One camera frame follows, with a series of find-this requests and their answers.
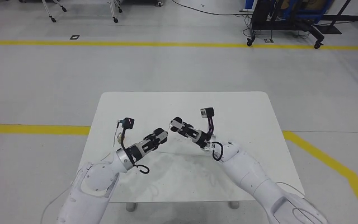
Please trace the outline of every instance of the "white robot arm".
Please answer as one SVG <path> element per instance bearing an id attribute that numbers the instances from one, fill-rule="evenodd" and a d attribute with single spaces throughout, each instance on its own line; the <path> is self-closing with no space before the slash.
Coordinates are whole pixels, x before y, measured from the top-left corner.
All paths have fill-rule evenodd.
<path id="1" fill-rule="evenodd" d="M 211 148 L 213 159 L 221 164 L 232 182 L 259 202 L 264 208 L 270 224 L 328 223 L 324 215 L 307 200 L 284 191 L 273 182 L 263 171 L 260 163 L 239 146 L 230 142 L 224 145 L 219 142 L 210 143 L 214 131 L 211 118 L 214 116 L 214 110 L 213 108 L 202 109 L 201 114 L 209 121 L 207 133 L 194 129 L 193 126 L 178 117 L 171 121 L 171 130 L 191 138 L 201 148 Z M 221 148 L 220 153 L 215 147 L 217 145 Z"/>
<path id="2" fill-rule="evenodd" d="M 137 165 L 136 162 L 167 141 L 168 132 L 158 128 L 141 142 L 125 148 L 125 130 L 133 127 L 134 119 L 121 120 L 117 128 L 119 123 L 122 123 L 123 127 L 122 148 L 111 154 L 112 161 L 100 161 L 96 164 L 89 162 L 82 166 L 61 208 L 57 224 L 99 224 L 119 181 L 120 173 L 126 173 L 133 166 L 145 167 Z M 140 171 L 146 174 L 149 169 Z"/>

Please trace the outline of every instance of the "cart wheel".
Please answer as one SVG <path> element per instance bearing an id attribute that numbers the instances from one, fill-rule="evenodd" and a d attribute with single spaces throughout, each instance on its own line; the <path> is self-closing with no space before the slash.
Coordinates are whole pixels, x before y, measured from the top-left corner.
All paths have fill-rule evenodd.
<path id="1" fill-rule="evenodd" d="M 315 49 L 318 49 L 318 48 L 320 48 L 321 47 L 321 44 L 320 43 L 316 43 L 315 45 L 314 45 L 314 48 Z"/>

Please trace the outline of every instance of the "yellow floor line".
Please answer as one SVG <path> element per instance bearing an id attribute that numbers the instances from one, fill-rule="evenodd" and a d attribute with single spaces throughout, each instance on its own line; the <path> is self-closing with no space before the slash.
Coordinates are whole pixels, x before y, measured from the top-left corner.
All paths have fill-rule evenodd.
<path id="1" fill-rule="evenodd" d="M 336 170 L 339 174 L 344 176 L 348 180 L 354 194 L 358 198 L 358 175 L 354 173 L 354 171 L 350 170 L 340 162 L 336 161 L 334 158 L 324 153 L 316 146 L 305 141 L 297 134 L 287 130 L 283 131 L 282 133 L 284 134 L 286 140 L 291 141 L 297 146 L 299 146 L 300 148 L 306 150 L 309 154 L 316 157 L 318 160 L 320 160 L 321 162 L 323 162 L 324 164 L 326 164 L 327 166 Z"/>
<path id="2" fill-rule="evenodd" d="M 0 124 L 0 134 L 63 134 L 86 136 L 89 134 L 90 128 L 90 126 Z M 309 154 L 344 176 L 358 198 L 358 175 L 356 173 L 295 133 L 288 130 L 284 130 L 282 133 L 286 140 L 306 150 Z"/>
<path id="3" fill-rule="evenodd" d="M 246 43 L 195 43 L 195 42 L 132 42 L 132 41 L 47 41 L 47 40 L 0 40 L 0 45 L 55 45 L 55 46 L 160 46 L 189 48 L 249 48 Z M 314 49 L 313 45 L 301 44 L 253 44 L 261 49 Z M 358 50 L 358 46 L 321 46 L 320 50 Z"/>
<path id="4" fill-rule="evenodd" d="M 0 124 L 0 134 L 67 134 L 87 136 L 90 126 Z"/>

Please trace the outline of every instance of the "table top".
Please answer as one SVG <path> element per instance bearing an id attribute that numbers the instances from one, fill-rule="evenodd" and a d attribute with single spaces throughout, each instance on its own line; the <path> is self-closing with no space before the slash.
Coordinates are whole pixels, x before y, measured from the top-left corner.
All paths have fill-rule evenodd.
<path id="1" fill-rule="evenodd" d="M 283 181 L 303 192 L 264 92 L 106 92 L 98 104 L 80 166 L 87 161 L 98 162 L 120 148 L 117 141 L 113 147 L 118 119 L 135 119 L 124 142 L 130 146 L 158 127 L 169 130 L 169 122 L 176 116 L 207 131 L 208 121 L 201 117 L 200 109 L 208 107 L 215 111 L 214 134 L 218 140 L 239 143 L 273 181 Z M 147 165 L 150 173 L 144 175 L 133 168 L 121 174 L 111 202 L 254 200 L 230 181 L 210 153 L 177 133 L 168 134 L 167 143 L 139 162 Z M 290 187 L 282 188 L 296 193 Z"/>

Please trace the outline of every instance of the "gray floor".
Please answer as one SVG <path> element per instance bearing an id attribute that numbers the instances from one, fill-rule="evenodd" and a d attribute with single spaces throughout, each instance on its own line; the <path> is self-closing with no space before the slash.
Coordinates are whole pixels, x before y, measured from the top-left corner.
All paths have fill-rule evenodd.
<path id="1" fill-rule="evenodd" d="M 206 15 L 171 1 L 161 8 L 125 4 L 117 25 L 106 1 L 62 3 L 67 13 L 49 4 L 58 20 L 53 24 L 41 3 L 0 2 L 0 40 L 68 40 L 76 34 L 99 41 L 246 42 L 242 17 Z M 243 7 L 231 0 L 204 4 L 219 13 Z M 338 28 L 343 35 L 327 36 L 325 44 L 358 45 L 357 24 Z M 274 41 L 314 43 L 278 31 Z M 264 91 L 282 130 L 297 131 L 358 172 L 357 51 L 0 45 L 0 58 L 1 124 L 91 125 L 106 91 Z M 0 135 L 1 223 L 39 223 L 44 207 L 74 178 L 85 142 L 85 136 Z M 307 197 L 331 223 L 356 223 L 358 201 L 347 180 L 288 146 Z M 54 223 L 63 200 L 49 207 L 44 223 Z M 134 213 L 111 203 L 101 223 L 267 220 L 256 202 L 243 202 L 236 211 L 224 202 L 140 204 Z"/>

